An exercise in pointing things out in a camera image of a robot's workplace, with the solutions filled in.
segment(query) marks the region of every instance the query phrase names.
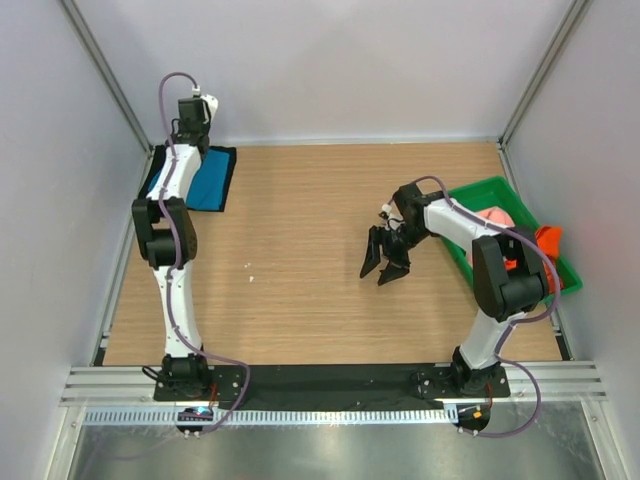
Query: metal plate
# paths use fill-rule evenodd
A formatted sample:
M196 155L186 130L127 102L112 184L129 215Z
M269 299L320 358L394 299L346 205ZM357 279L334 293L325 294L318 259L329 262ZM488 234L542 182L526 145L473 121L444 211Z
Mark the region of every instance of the metal plate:
M513 429L532 410L531 403L495 404L488 430ZM240 427L186 440L175 432L175 427L163 426L85 426L69 478L605 478L579 402L544 404L530 429L506 441L473 438L442 424ZM164 445L150 450L167 438ZM114 455L138 458L116 461L110 458Z

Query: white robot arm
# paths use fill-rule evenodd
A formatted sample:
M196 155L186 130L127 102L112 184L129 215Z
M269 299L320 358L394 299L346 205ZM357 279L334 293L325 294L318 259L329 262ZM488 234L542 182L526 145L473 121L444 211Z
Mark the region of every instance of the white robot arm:
M382 227L369 230L369 244L360 277L380 263L380 250L389 262L380 275L379 285L409 273L408 251L427 236L444 236L473 257L474 296L479 305L467 339L453 354L453 376L461 394L482 391L499 365L496 355L510 332L511 323L523 318L549 293L547 277L540 258L520 242L489 229L486 220L462 207L460 214L442 192L424 195L415 183L404 185L393 195L401 218L391 215L383 205ZM480 221L474 222L469 216ZM515 231L535 243L533 232L515 227ZM507 271L504 259L516 260L517 267Z
M211 383L206 359L194 354L180 341L171 325L167 290L171 289L173 318L181 334L191 345L202 350L202 340L198 333L191 296L191 273L198 242L185 199L193 177L209 149L209 130L217 109L217 99L211 95L200 95L198 87L193 89L191 98L178 101L179 118L176 119L178 130L172 133L176 161L172 161L173 154L170 149L158 147L156 154L163 155L164 162L155 186L146 196L138 198L132 205L140 254L148 261L158 282L166 328L165 356L159 375L167 380L158 381L158 383L171 384L172 388L165 388L166 394L156 389L154 395L156 400L191 398L193 395L189 392L195 392L195 395L206 391L207 385ZM180 240L181 262L179 265L174 265L176 242L172 232L160 224L163 217L159 206L161 194ZM168 280L169 270L171 270L170 280Z

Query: green plastic bin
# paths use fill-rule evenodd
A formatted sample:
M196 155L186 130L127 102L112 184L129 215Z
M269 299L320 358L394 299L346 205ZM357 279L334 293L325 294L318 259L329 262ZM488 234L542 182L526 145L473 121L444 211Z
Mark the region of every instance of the green plastic bin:
M511 216L516 225L525 225L533 230L540 228L540 224L503 177L487 178L471 185L456 188L449 193L463 206L474 212L490 207L500 207ZM465 280L473 288L473 270L467 262L465 251L449 240L445 238L443 240ZM556 262L556 268L564 284L563 295L582 288L582 280L563 255L560 255ZM553 294L549 295L545 302L549 302L552 297Z

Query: blue towel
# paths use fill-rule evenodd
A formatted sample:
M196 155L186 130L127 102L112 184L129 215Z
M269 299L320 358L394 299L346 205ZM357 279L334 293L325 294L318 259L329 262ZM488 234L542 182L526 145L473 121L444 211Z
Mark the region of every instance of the blue towel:
M235 148L211 147L191 182L187 208L223 212L235 164ZM147 192L151 191L159 176L160 172L154 175Z

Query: wooden table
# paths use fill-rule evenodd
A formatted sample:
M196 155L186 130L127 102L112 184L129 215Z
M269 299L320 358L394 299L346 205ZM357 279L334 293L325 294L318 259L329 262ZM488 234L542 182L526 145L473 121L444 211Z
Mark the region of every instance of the wooden table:
M238 149L226 211L191 213L206 349L252 364L449 361L477 306L441 240L412 250L401 280L358 278L380 206L425 174L454 188L503 171L490 143ZM157 365L163 352L158 287L135 246L105 364ZM504 354L560 359L548 321L520 327Z

